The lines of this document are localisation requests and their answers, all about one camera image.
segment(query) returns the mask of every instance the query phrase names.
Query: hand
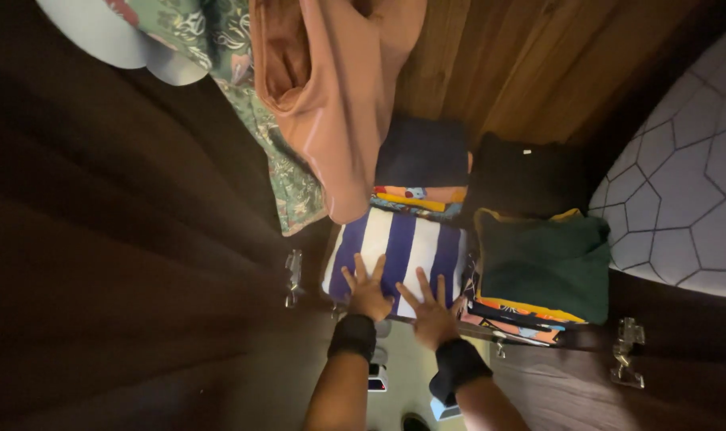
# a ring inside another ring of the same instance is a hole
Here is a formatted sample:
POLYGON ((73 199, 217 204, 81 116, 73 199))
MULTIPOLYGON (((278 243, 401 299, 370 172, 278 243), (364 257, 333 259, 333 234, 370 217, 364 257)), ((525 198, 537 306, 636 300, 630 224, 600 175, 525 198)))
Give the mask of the hand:
POLYGON ((419 279, 421 293, 424 295, 424 303, 420 303, 413 294, 403 285, 397 283, 397 291, 402 299, 405 299, 415 311, 415 322, 413 332, 415 338, 425 348, 437 351, 437 348, 446 341, 460 338, 459 327, 456 324, 456 314, 461 308, 464 298, 459 297, 453 303, 450 310, 445 309, 445 276, 442 274, 437 278, 437 298, 432 296, 432 289, 422 268, 415 270, 416 278, 419 279))
POLYGON ((390 314, 395 298, 391 296, 385 298, 381 293, 381 276, 384 273, 384 262, 386 260, 387 256, 379 256, 370 279, 368 279, 368 272, 366 272, 363 256, 360 256, 360 253, 355 254, 354 277, 346 266, 342 267, 341 273, 347 279, 352 295, 349 307, 350 314, 362 314, 368 316, 374 322, 382 321, 390 314))

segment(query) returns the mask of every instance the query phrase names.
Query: right hand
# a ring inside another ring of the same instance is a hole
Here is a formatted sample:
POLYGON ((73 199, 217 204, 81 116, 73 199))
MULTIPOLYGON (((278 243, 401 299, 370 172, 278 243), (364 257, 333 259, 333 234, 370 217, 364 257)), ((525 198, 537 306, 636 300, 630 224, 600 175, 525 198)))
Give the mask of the right hand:
POLYGON ((405 299, 415 311, 415 322, 413 332, 416 340, 425 348, 437 351, 437 348, 446 341, 460 338, 459 327, 456 324, 456 314, 461 308, 464 297, 460 296, 453 303, 450 310, 445 308, 445 277, 439 275, 437 278, 437 301, 429 288, 429 282, 422 268, 415 270, 416 278, 419 280, 421 293, 424 295, 424 302, 419 302, 413 294, 403 285, 397 283, 397 291, 401 298, 405 299))

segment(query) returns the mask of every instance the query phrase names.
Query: striped cloth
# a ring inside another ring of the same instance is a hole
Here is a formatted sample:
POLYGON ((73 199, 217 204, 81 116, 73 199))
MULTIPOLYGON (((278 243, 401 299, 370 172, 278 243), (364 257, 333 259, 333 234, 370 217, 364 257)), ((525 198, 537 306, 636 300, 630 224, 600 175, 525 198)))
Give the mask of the striped cloth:
POLYGON ((466 232, 461 229, 398 212, 369 209, 362 218, 342 226, 336 239, 322 282, 323 291, 335 301, 343 302, 350 292, 341 268, 346 266, 352 271, 354 254, 358 252, 363 256, 368 275, 379 256, 387 254, 381 290, 384 296, 395 297, 392 314, 415 318, 411 306, 400 299, 395 283, 402 281, 419 301, 423 301, 415 276, 417 267, 424 268, 433 295, 437 294, 437 275, 445 276, 448 307, 461 293, 466 253, 466 232))

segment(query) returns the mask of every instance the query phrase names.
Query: left hand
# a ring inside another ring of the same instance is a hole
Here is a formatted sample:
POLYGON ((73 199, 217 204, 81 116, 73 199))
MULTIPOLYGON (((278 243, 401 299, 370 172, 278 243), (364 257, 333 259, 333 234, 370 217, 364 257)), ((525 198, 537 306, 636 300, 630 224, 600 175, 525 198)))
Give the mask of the left hand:
POLYGON ((390 314, 395 298, 391 296, 385 298, 381 293, 381 276, 384 274, 384 262, 386 260, 387 256, 379 256, 370 279, 365 269, 365 263, 363 263, 363 256, 360 253, 355 254, 354 277, 346 266, 341 269, 341 273, 350 286, 352 295, 349 307, 350 314, 368 316, 374 323, 386 319, 390 314))

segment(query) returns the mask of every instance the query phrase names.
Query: hexagon pattern fabric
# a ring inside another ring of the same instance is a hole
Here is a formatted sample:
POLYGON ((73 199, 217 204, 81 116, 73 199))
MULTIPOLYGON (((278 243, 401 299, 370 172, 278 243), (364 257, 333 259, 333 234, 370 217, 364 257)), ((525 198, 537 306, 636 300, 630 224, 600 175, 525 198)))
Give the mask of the hexagon pattern fabric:
POLYGON ((726 296, 726 34, 669 89, 592 195, 611 268, 726 296))

